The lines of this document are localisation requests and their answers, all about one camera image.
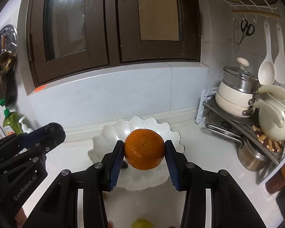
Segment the utensil hanging rack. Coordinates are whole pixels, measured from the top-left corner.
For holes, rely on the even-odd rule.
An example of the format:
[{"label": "utensil hanging rack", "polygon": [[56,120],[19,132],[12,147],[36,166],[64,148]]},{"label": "utensil hanging rack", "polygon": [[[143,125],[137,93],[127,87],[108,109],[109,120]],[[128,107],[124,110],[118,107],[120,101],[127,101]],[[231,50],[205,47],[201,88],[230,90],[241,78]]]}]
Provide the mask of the utensil hanging rack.
[{"label": "utensil hanging rack", "polygon": [[[254,23],[257,23],[257,15],[260,16],[265,16],[266,18],[271,17],[271,18],[275,18],[278,20],[283,20],[282,16],[281,16],[281,12],[280,12],[280,7],[276,6],[276,7],[271,7],[270,4],[264,0],[264,2],[267,4],[267,6],[263,6],[263,5],[257,5],[255,2],[253,2],[253,0],[249,0],[252,4],[244,4],[241,0],[239,1],[241,4],[233,4],[232,1],[228,1],[228,0],[223,0],[224,2],[228,3],[229,6],[234,7],[235,9],[233,9],[231,11],[232,14],[244,14],[245,16],[247,14],[252,14],[255,15],[255,19],[253,19]],[[241,6],[245,6],[247,9],[246,10],[240,10],[239,7]],[[251,10],[251,7],[255,7],[258,10]],[[272,11],[271,12],[265,12],[262,11],[261,8],[266,8],[266,9],[270,9]],[[279,9],[280,14],[276,14],[274,13],[275,10]]]}]

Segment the orange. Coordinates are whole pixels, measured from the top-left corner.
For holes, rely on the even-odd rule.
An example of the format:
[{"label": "orange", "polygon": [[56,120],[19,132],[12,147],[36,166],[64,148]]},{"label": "orange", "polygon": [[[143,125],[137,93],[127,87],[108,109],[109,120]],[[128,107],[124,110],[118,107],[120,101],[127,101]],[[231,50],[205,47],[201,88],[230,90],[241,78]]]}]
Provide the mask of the orange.
[{"label": "orange", "polygon": [[125,158],[138,170],[153,169],[165,155],[163,138],[150,129],[132,131],[125,140]]}]

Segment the scalloped bowl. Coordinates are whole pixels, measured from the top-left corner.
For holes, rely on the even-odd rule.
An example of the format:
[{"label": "scalloped bowl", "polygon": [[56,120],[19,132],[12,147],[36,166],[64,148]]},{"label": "scalloped bowl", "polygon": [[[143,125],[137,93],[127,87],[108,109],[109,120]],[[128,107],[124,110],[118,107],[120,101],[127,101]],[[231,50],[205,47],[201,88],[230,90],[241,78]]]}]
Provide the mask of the scalloped bowl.
[{"label": "scalloped bowl", "polygon": [[[134,116],[130,121],[119,119],[114,126],[104,126],[100,136],[93,137],[93,149],[88,155],[93,163],[100,162],[103,156],[113,151],[118,140],[125,141],[127,136],[135,129],[148,128],[158,133],[164,141],[171,140],[177,152],[183,153],[185,147],[179,144],[180,134],[172,132],[167,122],[157,123],[150,117],[142,120]],[[137,170],[130,164],[127,169],[122,169],[116,187],[130,191],[144,190],[165,183],[169,178],[166,160],[163,158],[159,166],[151,170]]]}]

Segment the scissors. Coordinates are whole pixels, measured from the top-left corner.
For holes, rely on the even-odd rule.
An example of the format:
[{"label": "scissors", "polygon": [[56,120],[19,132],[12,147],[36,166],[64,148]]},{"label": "scissors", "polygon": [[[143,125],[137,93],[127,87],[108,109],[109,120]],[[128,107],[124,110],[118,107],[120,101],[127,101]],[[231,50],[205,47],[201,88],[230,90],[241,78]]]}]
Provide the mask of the scissors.
[{"label": "scissors", "polygon": [[248,21],[243,19],[241,22],[241,30],[242,30],[243,34],[242,34],[241,40],[239,42],[239,45],[242,43],[245,36],[251,36],[252,34],[254,34],[255,28],[254,28],[254,25],[248,24]]}]

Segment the brown window frame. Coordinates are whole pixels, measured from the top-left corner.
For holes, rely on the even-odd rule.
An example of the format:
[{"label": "brown window frame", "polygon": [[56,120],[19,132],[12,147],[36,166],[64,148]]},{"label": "brown window frame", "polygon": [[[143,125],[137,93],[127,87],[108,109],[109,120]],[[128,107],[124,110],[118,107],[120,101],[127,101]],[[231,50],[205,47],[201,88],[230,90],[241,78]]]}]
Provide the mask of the brown window frame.
[{"label": "brown window frame", "polygon": [[[84,0],[87,49],[48,62],[43,32],[45,0],[29,1],[27,51],[35,87],[91,69],[145,62],[200,61],[198,0],[177,0],[180,41],[141,41],[138,0],[97,0],[93,7],[89,1]],[[133,41],[131,32],[139,40]]]}]

